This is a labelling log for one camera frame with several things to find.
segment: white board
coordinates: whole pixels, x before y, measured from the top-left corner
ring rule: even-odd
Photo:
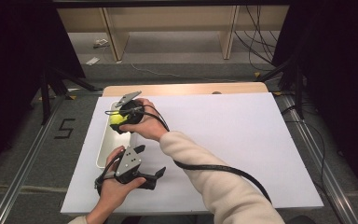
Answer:
[[[186,133],[230,166],[255,177],[275,208],[323,206],[270,93],[141,97],[155,104],[171,131]],[[98,100],[62,206],[64,214],[87,214],[98,201],[93,181],[102,172],[95,161],[106,126],[104,111],[119,98]],[[206,212],[201,196],[185,173],[161,152],[158,143],[142,136],[136,139],[138,145],[146,145],[140,154],[143,163],[139,170],[144,174],[154,174],[163,166],[167,170],[154,190],[132,191],[115,213]]]

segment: white table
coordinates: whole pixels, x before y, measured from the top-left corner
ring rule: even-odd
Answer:
[[[314,208],[323,203],[270,93],[144,96],[157,106],[171,130],[188,134],[233,167],[255,177],[267,190],[275,208]],[[106,115],[120,97],[101,97],[95,107],[61,212],[87,214],[97,203],[93,181]],[[136,189],[115,211],[121,215],[203,213],[206,209],[184,172],[165,156],[158,143],[146,145],[140,171],[153,174],[167,166],[155,190]]]

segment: hand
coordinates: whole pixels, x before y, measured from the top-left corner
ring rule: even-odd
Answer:
[[[122,150],[124,147],[117,147],[106,159],[106,165]],[[109,171],[112,171],[116,165],[113,164]],[[88,224],[104,223],[112,212],[121,206],[127,195],[141,186],[146,179],[138,177],[128,184],[120,184],[113,179],[105,179],[101,191],[101,197],[94,209],[86,216]]]
[[[145,112],[158,116],[155,109],[150,106],[155,106],[149,100],[144,98],[136,99],[142,105],[145,106]],[[147,139],[153,139],[159,142],[159,138],[167,132],[164,126],[155,118],[144,115],[141,122],[138,124],[124,124],[120,126],[120,130],[123,132],[135,132]]]

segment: cream sweater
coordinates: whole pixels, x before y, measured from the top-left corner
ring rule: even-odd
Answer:
[[[181,163],[228,165],[183,133],[165,133],[159,145],[167,156]],[[214,214],[215,224],[284,223],[271,203],[244,178],[217,171],[185,170],[185,173],[202,195],[206,208]],[[77,217],[70,223],[87,222],[84,217]]]

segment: person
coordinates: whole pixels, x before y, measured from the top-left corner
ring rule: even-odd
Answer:
[[[145,106],[145,112],[158,116],[153,109],[154,104],[149,100],[136,100],[142,105],[149,105]],[[168,132],[157,119],[147,115],[138,124],[121,125],[120,130],[136,132],[144,138],[158,141],[164,154],[181,163],[228,165],[184,133]],[[116,148],[107,160],[112,160],[120,150],[123,147]],[[184,171],[201,194],[205,207],[213,214],[215,224],[284,223],[272,204],[241,176],[215,171]],[[126,196],[144,182],[145,179],[141,177],[126,185],[115,179],[105,180],[95,208],[85,217],[77,217],[70,223],[103,223],[124,202]]]

